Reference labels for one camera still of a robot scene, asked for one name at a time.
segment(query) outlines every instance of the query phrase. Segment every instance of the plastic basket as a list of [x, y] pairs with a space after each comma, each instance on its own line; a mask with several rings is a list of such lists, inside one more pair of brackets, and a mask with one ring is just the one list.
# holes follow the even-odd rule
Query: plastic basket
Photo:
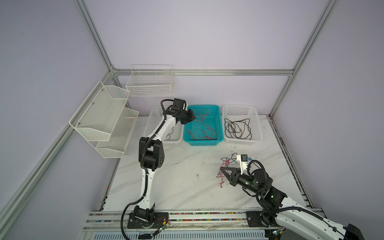
[[138, 111], [124, 108], [109, 141], [98, 142], [95, 149], [103, 158], [121, 158], [127, 149]]
[[126, 89], [131, 97], [172, 96], [172, 65], [131, 65]]
[[117, 86], [104, 86], [89, 104], [73, 128], [87, 141], [108, 141], [127, 103], [129, 91]]
[[[236, 139], [231, 138], [231, 135], [225, 130], [228, 124], [225, 124], [225, 119], [230, 121], [240, 121], [249, 118], [249, 128], [252, 134], [252, 138], [248, 139]], [[227, 143], [234, 144], [248, 144], [252, 145], [257, 141], [263, 139], [262, 130], [259, 121], [259, 115], [257, 110], [253, 106], [238, 105], [238, 104], [224, 104], [223, 105], [223, 116], [222, 125], [224, 131], [224, 139]]]
[[[144, 129], [143, 137], [148, 137], [148, 135], [155, 130], [157, 125], [160, 123], [162, 117], [163, 117], [163, 109], [161, 108], [161, 106], [154, 106], [151, 109], [151, 112], [149, 113], [149, 118], [147, 121], [147, 125], [145, 126], [145, 129]], [[183, 140], [183, 131], [184, 131], [184, 125], [178, 122], [173, 127], [173, 130], [171, 130], [167, 134], [166, 138], [163, 140], [163, 144], [177, 146]]]
[[[191, 146], [214, 146], [224, 140], [223, 127], [221, 122], [220, 108], [217, 105], [191, 105], [188, 109], [192, 109], [196, 120], [185, 125], [184, 141]], [[204, 136], [203, 130], [207, 136], [212, 136], [212, 130], [209, 130], [201, 121], [201, 116], [206, 115], [204, 124], [212, 127], [217, 133], [216, 140], [209, 140]]]

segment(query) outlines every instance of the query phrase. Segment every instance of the teal plastic basket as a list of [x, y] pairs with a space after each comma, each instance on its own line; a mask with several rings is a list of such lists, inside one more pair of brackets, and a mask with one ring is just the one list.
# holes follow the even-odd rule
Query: teal plastic basket
[[[184, 141], [189, 143], [191, 146], [215, 146], [219, 142], [224, 140], [223, 127], [221, 122], [220, 107], [217, 105], [191, 105], [188, 109], [192, 109], [196, 120], [188, 123], [184, 127]], [[201, 122], [201, 116], [206, 115], [204, 121]], [[204, 136], [203, 130], [206, 132], [208, 137], [211, 137], [213, 132], [208, 129], [205, 125], [215, 130], [217, 139], [210, 140]]]

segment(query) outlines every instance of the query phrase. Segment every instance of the table surface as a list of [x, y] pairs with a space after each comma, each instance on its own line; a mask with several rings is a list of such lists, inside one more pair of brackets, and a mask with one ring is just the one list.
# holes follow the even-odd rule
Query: table surface
[[[259, 160], [273, 179], [272, 185], [293, 200], [305, 206], [300, 190], [289, 169], [283, 152], [265, 115], [260, 115], [263, 140], [254, 145], [229, 144], [217, 146], [190, 146], [182, 141], [178, 146], [164, 144], [165, 160], [156, 170], [156, 210], [204, 210], [247, 209], [260, 205], [238, 185], [217, 178], [222, 157], [233, 153], [248, 154]], [[141, 168], [138, 161], [139, 139], [142, 137], [148, 117], [138, 117], [127, 151], [121, 158], [110, 186], [104, 211], [122, 211], [140, 197]], [[231, 163], [230, 167], [240, 167]]]

